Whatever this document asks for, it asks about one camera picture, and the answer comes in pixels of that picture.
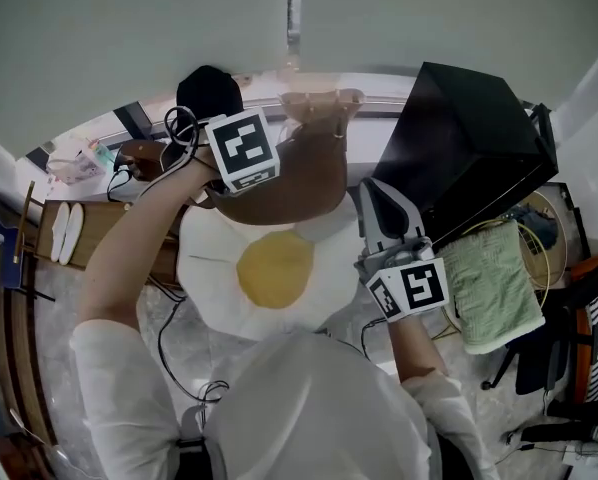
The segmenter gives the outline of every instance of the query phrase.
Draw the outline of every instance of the blue object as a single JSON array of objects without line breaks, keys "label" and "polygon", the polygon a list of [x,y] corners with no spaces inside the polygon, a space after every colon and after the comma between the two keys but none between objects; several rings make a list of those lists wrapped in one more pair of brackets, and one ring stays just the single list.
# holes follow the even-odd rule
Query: blue object
[{"label": "blue object", "polygon": [[21,277],[23,275],[23,248],[19,253],[19,261],[15,263],[13,259],[17,244],[17,228],[6,227],[0,220],[0,235],[3,236],[1,285],[4,288],[18,290],[21,288]]}]

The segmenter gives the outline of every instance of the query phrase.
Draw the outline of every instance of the green towel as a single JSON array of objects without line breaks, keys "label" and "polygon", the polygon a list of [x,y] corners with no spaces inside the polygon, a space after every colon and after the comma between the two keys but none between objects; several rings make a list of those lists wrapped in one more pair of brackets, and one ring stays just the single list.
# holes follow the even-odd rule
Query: green towel
[{"label": "green towel", "polygon": [[517,223],[460,238],[440,254],[469,354],[486,354],[545,320],[519,248]]}]

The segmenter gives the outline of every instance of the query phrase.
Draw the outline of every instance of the white shirt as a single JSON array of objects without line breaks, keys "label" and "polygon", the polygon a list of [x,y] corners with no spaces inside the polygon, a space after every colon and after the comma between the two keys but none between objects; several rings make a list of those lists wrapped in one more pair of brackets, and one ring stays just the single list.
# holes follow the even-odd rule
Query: white shirt
[{"label": "white shirt", "polygon": [[[139,333],[89,321],[72,347],[108,478],[172,479],[179,426]],[[464,452],[475,478],[499,478],[459,383],[439,372],[400,386],[353,348],[308,333],[259,343],[236,371],[204,429],[228,479],[428,479],[428,421]]]}]

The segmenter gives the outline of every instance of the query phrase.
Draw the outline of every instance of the white sleeve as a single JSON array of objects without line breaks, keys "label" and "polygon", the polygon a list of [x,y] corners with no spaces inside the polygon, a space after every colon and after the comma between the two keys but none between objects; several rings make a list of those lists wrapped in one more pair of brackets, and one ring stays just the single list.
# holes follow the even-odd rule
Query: white sleeve
[{"label": "white sleeve", "polygon": [[91,320],[77,326],[71,346],[107,477],[174,478],[179,426],[168,387],[141,335],[118,322]]},{"label": "white sleeve", "polygon": [[406,380],[402,387],[421,406],[435,430],[461,450],[475,478],[480,474],[484,480],[499,480],[499,473],[479,436],[468,401],[461,394],[459,381],[435,370],[425,377]]}]

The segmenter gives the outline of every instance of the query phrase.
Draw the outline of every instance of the person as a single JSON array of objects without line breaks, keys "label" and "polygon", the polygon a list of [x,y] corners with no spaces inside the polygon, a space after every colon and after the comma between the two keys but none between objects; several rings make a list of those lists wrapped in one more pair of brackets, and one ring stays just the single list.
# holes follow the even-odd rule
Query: person
[{"label": "person", "polygon": [[177,212],[214,177],[192,161],[154,185],[85,271],[71,346],[108,478],[497,479],[460,385],[416,317],[389,324],[401,385],[324,335],[256,344],[203,428],[210,466],[183,460],[182,429],[136,305]]}]

